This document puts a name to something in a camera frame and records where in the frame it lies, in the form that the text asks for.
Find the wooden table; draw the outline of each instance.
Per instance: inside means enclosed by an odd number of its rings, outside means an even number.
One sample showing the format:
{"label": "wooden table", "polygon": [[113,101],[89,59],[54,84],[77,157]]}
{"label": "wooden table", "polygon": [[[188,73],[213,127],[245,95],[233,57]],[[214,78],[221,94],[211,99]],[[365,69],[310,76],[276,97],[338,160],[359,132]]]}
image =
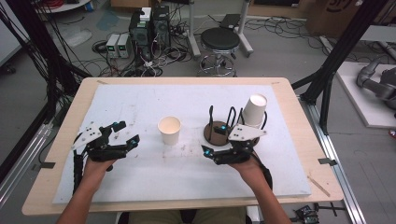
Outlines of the wooden table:
{"label": "wooden table", "polygon": [[[84,120],[96,88],[106,84],[149,84],[149,85],[271,85],[282,111],[284,120],[290,130],[301,164],[312,190],[312,194],[303,198],[280,198],[281,203],[335,202],[343,199],[343,192],[332,169],[327,164],[320,164],[318,159],[325,155],[311,126],[295,96],[290,83],[280,77],[90,77],[85,78],[71,105],[62,127],[49,151],[46,161],[54,161],[53,169],[42,169],[26,199],[22,212],[28,216],[60,214],[64,204],[53,204],[52,200],[61,180],[61,173],[79,126]],[[166,202],[128,202],[128,203],[93,203],[91,212],[117,212],[154,209],[179,209],[241,206],[258,204],[254,198],[213,199]]]}

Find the electronic equipment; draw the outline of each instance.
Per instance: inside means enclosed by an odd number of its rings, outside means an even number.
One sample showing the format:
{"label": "electronic equipment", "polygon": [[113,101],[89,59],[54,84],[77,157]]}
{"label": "electronic equipment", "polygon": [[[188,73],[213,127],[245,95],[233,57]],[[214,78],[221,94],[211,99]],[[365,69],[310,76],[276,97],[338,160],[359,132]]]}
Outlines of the electronic equipment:
{"label": "electronic equipment", "polygon": [[151,61],[152,52],[152,24],[151,21],[140,20],[141,9],[138,9],[131,18],[129,33],[132,38],[134,55],[137,60],[143,58],[145,61]]}
{"label": "electronic equipment", "polygon": [[117,48],[117,43],[119,42],[120,35],[111,35],[107,40],[106,48],[109,58],[119,58],[119,48]]}
{"label": "electronic equipment", "polygon": [[222,20],[220,27],[233,30],[233,28],[238,24],[241,14],[227,14]]}
{"label": "electronic equipment", "polygon": [[129,58],[132,53],[132,42],[129,34],[120,35],[117,47],[119,48],[119,54],[121,58]]}
{"label": "electronic equipment", "polygon": [[169,6],[154,7],[152,19],[155,34],[154,41],[157,42],[157,47],[161,49],[171,47],[171,39],[169,36]]}
{"label": "electronic equipment", "polygon": [[140,11],[140,20],[149,21],[151,18],[151,7],[142,7]]}

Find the white paper cup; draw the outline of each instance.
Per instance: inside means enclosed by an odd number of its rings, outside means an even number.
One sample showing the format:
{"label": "white paper cup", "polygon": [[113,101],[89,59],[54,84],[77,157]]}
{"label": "white paper cup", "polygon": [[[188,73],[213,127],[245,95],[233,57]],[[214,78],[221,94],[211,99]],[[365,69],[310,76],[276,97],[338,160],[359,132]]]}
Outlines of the white paper cup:
{"label": "white paper cup", "polygon": [[163,142],[168,146],[173,146],[178,142],[180,128],[180,120],[175,117],[165,117],[158,123],[158,130],[161,132]]}
{"label": "white paper cup", "polygon": [[253,94],[247,101],[247,105],[243,110],[245,123],[259,124],[262,123],[265,107],[267,106],[267,98],[261,94]]}

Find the wire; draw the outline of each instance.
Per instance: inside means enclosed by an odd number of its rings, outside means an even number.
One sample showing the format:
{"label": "wire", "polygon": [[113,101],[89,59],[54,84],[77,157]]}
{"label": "wire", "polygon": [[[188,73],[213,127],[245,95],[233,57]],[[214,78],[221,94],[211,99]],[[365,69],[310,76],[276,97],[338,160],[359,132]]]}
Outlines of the wire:
{"label": "wire", "polygon": [[38,156],[37,156],[38,162],[39,162],[40,164],[43,163],[43,161],[41,160],[41,154],[43,154],[44,149],[46,149],[46,148],[52,143],[52,141],[55,139],[56,135],[57,135],[57,134],[55,134],[55,136],[53,136],[52,139],[51,139],[44,147],[42,147],[42,148],[40,149],[40,152],[38,153]]}

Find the power supply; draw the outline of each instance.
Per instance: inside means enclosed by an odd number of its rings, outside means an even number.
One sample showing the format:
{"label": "power supply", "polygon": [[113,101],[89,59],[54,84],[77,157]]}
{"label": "power supply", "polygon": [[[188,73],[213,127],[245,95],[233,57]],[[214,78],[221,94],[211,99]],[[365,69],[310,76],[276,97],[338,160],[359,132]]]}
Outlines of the power supply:
{"label": "power supply", "polygon": [[119,58],[119,48],[117,48],[117,42],[119,42],[120,35],[111,35],[106,43],[107,53],[109,58]]}
{"label": "power supply", "polygon": [[129,58],[132,52],[132,42],[129,34],[120,35],[120,39],[117,46],[119,48],[120,57]]}

